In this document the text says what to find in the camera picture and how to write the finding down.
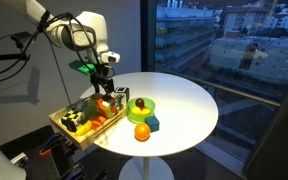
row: wooden tray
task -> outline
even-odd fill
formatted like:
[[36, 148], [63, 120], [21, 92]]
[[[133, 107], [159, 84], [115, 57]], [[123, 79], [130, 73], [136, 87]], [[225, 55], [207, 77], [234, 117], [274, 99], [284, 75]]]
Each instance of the wooden tray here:
[[54, 112], [49, 115], [51, 123], [66, 136], [70, 141], [72, 141], [79, 149], [84, 151], [94, 141], [99, 138], [104, 132], [108, 131], [110, 128], [114, 127], [120, 120], [126, 116], [126, 105], [123, 106], [123, 109], [119, 111], [113, 118], [107, 119], [104, 124], [99, 126], [96, 130], [90, 130], [88, 133], [82, 136], [76, 136], [74, 132], [69, 131], [66, 126], [61, 123], [61, 118], [69, 111], [68, 108], [60, 109], [57, 112]]

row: glass window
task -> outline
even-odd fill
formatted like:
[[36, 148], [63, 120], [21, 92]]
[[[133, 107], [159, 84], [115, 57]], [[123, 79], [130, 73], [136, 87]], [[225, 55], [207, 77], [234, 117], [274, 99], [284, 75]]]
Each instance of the glass window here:
[[[271, 11], [276, 1], [168, 1], [157, 0], [153, 66], [209, 91], [219, 121], [207, 141], [245, 162], [288, 93], [288, 31]], [[270, 14], [279, 23], [263, 23]]]

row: white table top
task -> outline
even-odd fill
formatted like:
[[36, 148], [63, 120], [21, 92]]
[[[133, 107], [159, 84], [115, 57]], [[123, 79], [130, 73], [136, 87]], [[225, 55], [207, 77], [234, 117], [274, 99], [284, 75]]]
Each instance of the white table top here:
[[[153, 72], [129, 73], [113, 77], [115, 87], [130, 88], [130, 99], [147, 97], [155, 104], [159, 131], [145, 142], [134, 138], [136, 124], [125, 117], [102, 135], [95, 144], [129, 156], [163, 156], [191, 148], [213, 131], [218, 108], [213, 97], [199, 85], [184, 78]], [[94, 93], [89, 88], [81, 96]]]

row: building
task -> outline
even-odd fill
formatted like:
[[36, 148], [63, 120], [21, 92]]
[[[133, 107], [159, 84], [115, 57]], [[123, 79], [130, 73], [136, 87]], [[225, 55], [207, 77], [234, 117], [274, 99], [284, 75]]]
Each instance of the building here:
[[226, 11], [224, 34], [233, 29], [247, 29], [248, 35], [256, 34], [264, 29], [269, 10], [261, 7], [237, 7]]
[[156, 65], [177, 69], [197, 57], [214, 39], [213, 10], [157, 7]]
[[214, 40], [210, 65], [256, 79], [288, 81], [288, 39], [253, 36]]
[[285, 28], [288, 31], [288, 13], [270, 14], [267, 17], [266, 28]]

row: tree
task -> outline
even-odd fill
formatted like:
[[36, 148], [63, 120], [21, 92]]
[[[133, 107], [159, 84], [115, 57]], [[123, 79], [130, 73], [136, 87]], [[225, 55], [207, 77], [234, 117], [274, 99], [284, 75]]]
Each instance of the tree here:
[[247, 34], [248, 29], [246, 27], [243, 27], [240, 31], [242, 34]]
[[288, 31], [285, 28], [275, 28], [270, 37], [280, 38], [282, 36], [288, 36]]
[[275, 9], [274, 9], [274, 12], [275, 14], [278, 14], [282, 11], [282, 8], [280, 6], [277, 6]]

